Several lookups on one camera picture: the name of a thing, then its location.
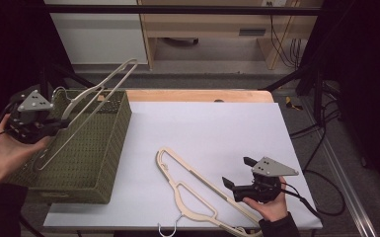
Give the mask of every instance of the table surface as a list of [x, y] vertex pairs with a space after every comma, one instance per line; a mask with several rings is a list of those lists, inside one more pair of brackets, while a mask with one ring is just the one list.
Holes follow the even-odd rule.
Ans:
[[[268, 156], [301, 170], [278, 104], [269, 92], [242, 90], [129, 90], [133, 111], [120, 156], [112, 200], [109, 204], [52, 205], [46, 227], [74, 229], [156, 229], [158, 223], [173, 228], [180, 212], [173, 190], [156, 166], [159, 148], [168, 146], [228, 197], [222, 177], [235, 185], [249, 185], [250, 168], [243, 157]], [[227, 103], [211, 103], [221, 100]], [[170, 173], [201, 194], [218, 211], [218, 219], [233, 226], [255, 228], [221, 197], [165, 155]], [[312, 206], [304, 176], [286, 177]], [[211, 214], [186, 190], [180, 190], [186, 206]], [[246, 205], [243, 207], [261, 218]], [[288, 209], [300, 229], [321, 228], [321, 222], [295, 197], [287, 197]], [[215, 229], [208, 222], [181, 218], [183, 229]]]

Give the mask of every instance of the gray floor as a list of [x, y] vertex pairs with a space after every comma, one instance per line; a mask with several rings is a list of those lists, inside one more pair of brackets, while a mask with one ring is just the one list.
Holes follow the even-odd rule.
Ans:
[[[258, 89], [282, 78], [292, 71], [279, 63], [276, 70], [266, 69], [260, 49], [254, 39], [199, 39], [199, 44], [191, 42], [160, 40], [156, 55], [155, 68], [149, 71], [141, 66], [123, 84], [124, 88], [196, 88], [196, 89]], [[77, 66], [81, 75], [90, 80], [100, 80], [107, 67]], [[273, 98], [280, 104], [281, 112], [288, 131], [294, 132], [313, 123], [307, 111], [289, 109], [285, 105], [286, 96], [291, 96], [293, 105], [307, 106], [311, 97], [298, 98], [293, 93], [296, 82], [284, 85], [273, 93]], [[324, 102], [330, 98], [324, 96]], [[346, 170], [352, 188], [356, 191], [376, 235], [363, 235], [358, 231], [349, 206], [341, 216], [324, 217], [324, 227], [316, 236], [380, 236], [380, 176], [372, 169], [361, 165], [361, 154], [346, 123], [334, 119], [327, 125], [326, 139], [330, 142], [342, 167]], [[292, 140], [299, 162], [305, 165], [319, 142], [317, 132]], [[310, 169], [317, 171], [334, 183], [339, 181], [328, 163], [324, 148], [319, 149]], [[316, 205], [327, 212], [341, 208], [341, 199], [336, 189], [313, 174], [306, 174], [306, 180], [315, 199]], [[48, 206], [45, 204], [26, 204], [23, 214], [40, 231], [55, 232], [42, 228]], [[115, 236], [159, 236], [156, 232], [117, 232]], [[181, 232], [177, 236], [227, 236], [224, 232]]]

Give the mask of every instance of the black metal pole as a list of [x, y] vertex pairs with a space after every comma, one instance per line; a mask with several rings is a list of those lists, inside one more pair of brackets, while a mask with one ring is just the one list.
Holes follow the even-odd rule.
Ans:
[[323, 125], [323, 120], [325, 118], [322, 118], [322, 83], [323, 83], [323, 75], [322, 72], [318, 69], [315, 73], [315, 94], [314, 94], [314, 100], [313, 100], [313, 117], [316, 120], [316, 123], [319, 126]]
[[208, 15], [274, 15], [320, 16], [339, 10], [294, 7], [244, 7], [244, 6], [173, 6], [173, 5], [28, 5], [28, 10], [46, 9], [49, 13], [86, 14], [208, 14]]
[[340, 18], [334, 23], [334, 25], [331, 27], [327, 35], [324, 37], [322, 42], [319, 44], [319, 47], [316, 49], [316, 51], [312, 54], [312, 56], [309, 59], [309, 62], [307, 64], [304, 64], [300, 66], [299, 69], [296, 71], [284, 76], [280, 80], [272, 83], [271, 85], [262, 88], [260, 90], [267, 90], [272, 92], [273, 90], [279, 88], [280, 86], [288, 83], [291, 80], [294, 79], [301, 79], [299, 84], [296, 88], [296, 93], [299, 96], [303, 96], [309, 93], [311, 88], [314, 85], [314, 82], [316, 80], [315, 75], [313, 74], [314, 70], [317, 70], [321, 64], [322, 61], [325, 59], [325, 55], [329, 50], [329, 44], [331, 43], [331, 40], [333, 40], [338, 27], [343, 22], [345, 16], [349, 12], [350, 8], [354, 4], [356, 0], [351, 0], [351, 3], [348, 5], [346, 9], [342, 11], [342, 15]]

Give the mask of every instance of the wicker basket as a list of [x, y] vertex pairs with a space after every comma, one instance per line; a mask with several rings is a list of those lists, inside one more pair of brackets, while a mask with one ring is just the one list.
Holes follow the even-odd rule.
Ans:
[[[59, 91], [55, 95], [53, 115], [60, 118], [69, 104], [67, 98], [75, 98], [82, 91]], [[71, 116], [76, 115], [95, 94], [83, 99]], [[108, 203], [113, 191], [114, 179], [122, 145], [131, 118], [127, 95], [115, 91], [110, 99], [95, 113], [73, 138], [41, 171], [34, 166], [49, 159], [78, 129], [100, 102], [97, 100], [72, 123], [59, 132], [42, 159], [31, 159], [17, 171], [9, 183], [29, 187], [29, 202]]]

